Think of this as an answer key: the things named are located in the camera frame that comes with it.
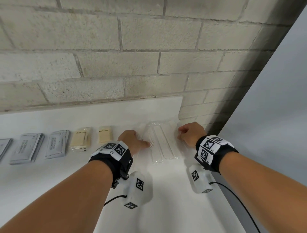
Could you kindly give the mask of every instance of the wristband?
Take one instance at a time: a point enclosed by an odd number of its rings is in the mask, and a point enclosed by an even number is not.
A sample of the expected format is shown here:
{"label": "wristband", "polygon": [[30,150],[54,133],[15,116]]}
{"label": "wristband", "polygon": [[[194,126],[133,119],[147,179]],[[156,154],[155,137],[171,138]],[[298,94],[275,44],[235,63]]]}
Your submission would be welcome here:
{"label": "wristband", "polygon": [[127,180],[128,172],[133,163],[128,146],[123,141],[111,141],[96,150],[89,162],[99,160],[104,162],[112,171],[112,188],[116,188],[120,178]]}
{"label": "wristband", "polygon": [[218,173],[220,173],[219,165],[223,157],[229,152],[238,153],[230,142],[216,135],[201,137],[195,147],[197,150],[195,159],[204,169]]}

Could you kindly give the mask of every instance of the hand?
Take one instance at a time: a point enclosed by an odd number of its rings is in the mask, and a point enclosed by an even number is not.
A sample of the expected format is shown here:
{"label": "hand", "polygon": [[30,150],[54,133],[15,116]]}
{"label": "hand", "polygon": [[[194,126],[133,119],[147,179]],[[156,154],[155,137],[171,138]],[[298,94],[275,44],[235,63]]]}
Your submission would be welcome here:
{"label": "hand", "polygon": [[179,127],[178,131],[178,139],[185,141],[192,148],[195,148],[198,139],[207,135],[205,129],[197,122],[185,124]]}
{"label": "hand", "polygon": [[140,141],[136,138],[134,130],[126,130],[119,137],[118,141],[123,141],[130,150],[131,155],[137,154],[141,149],[150,147],[150,143]]}

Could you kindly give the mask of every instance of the brick wall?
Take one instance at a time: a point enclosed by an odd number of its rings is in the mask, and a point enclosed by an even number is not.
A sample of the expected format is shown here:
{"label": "brick wall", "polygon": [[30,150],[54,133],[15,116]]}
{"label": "brick wall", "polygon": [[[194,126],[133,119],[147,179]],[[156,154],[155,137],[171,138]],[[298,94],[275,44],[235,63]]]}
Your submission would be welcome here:
{"label": "brick wall", "polygon": [[305,0],[0,0],[0,111],[183,95],[221,129]]}

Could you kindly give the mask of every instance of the person's left hand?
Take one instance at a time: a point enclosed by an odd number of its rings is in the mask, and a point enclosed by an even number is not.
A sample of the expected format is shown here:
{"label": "person's left hand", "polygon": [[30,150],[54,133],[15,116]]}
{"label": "person's left hand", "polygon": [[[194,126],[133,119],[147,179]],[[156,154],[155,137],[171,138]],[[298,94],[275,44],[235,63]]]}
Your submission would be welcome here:
{"label": "person's left hand", "polygon": [[150,143],[136,138],[134,130],[126,130],[119,137],[118,141],[123,141],[130,150],[131,155],[137,154],[141,149],[150,147]]}

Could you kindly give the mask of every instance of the qr code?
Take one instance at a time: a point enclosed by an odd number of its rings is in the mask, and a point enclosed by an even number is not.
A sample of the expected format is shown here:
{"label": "qr code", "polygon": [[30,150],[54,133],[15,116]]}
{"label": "qr code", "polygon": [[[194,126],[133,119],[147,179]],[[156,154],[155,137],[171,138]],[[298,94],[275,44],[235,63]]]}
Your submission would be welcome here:
{"label": "qr code", "polygon": [[204,147],[207,148],[207,149],[211,149],[211,147],[212,147],[213,145],[214,145],[214,142],[208,140],[208,141],[205,143]]}
{"label": "qr code", "polygon": [[211,139],[216,141],[216,142],[223,141],[223,139],[221,139],[220,137],[212,137]]}
{"label": "qr code", "polygon": [[117,147],[115,147],[114,150],[115,150],[120,156],[122,156],[122,155],[125,153],[125,151],[126,151],[126,149],[123,148],[120,144],[118,144]]}
{"label": "qr code", "polygon": [[199,178],[199,175],[198,175],[198,173],[197,173],[196,170],[192,172],[192,177],[193,177],[193,180],[194,180],[194,181],[197,180],[197,179]]}
{"label": "qr code", "polygon": [[203,191],[203,193],[208,193],[210,191],[212,191],[213,189],[206,189],[205,191]]}
{"label": "qr code", "polygon": [[115,143],[108,143],[103,148],[104,149],[113,149],[113,147],[115,147],[115,146],[116,146]]}
{"label": "qr code", "polygon": [[203,160],[207,160],[207,157],[208,157],[208,152],[205,150],[205,149],[203,149],[202,148],[202,151],[201,151],[201,153],[200,153],[200,157],[203,159]]}
{"label": "qr code", "polygon": [[129,209],[134,209],[138,207],[136,204],[133,204],[132,202],[127,203],[125,206],[128,207]]}
{"label": "qr code", "polygon": [[136,179],[136,187],[143,191],[144,182],[141,181],[139,178]]}

